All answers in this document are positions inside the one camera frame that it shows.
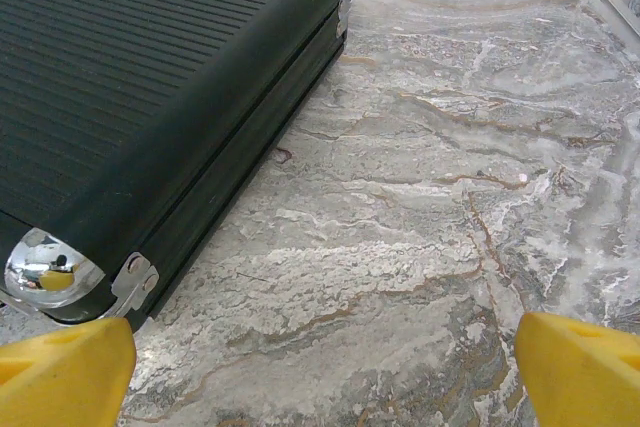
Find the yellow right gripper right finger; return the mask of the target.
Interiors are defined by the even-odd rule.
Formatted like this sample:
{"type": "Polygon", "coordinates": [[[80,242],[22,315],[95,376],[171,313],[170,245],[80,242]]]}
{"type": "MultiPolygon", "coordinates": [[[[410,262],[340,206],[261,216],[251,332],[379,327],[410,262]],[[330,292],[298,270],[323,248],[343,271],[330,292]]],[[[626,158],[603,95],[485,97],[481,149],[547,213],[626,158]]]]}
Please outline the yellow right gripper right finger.
{"type": "Polygon", "coordinates": [[[515,357],[541,426],[639,425],[637,335],[530,312],[515,357]]]}

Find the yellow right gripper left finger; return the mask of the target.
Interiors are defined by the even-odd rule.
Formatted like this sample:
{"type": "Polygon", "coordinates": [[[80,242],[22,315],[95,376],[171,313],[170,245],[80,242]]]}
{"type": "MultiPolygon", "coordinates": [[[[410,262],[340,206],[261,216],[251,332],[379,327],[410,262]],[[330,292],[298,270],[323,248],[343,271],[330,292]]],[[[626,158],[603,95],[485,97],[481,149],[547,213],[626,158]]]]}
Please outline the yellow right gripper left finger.
{"type": "Polygon", "coordinates": [[[136,365],[132,329],[105,318],[1,347],[3,426],[114,426],[136,365]]]}

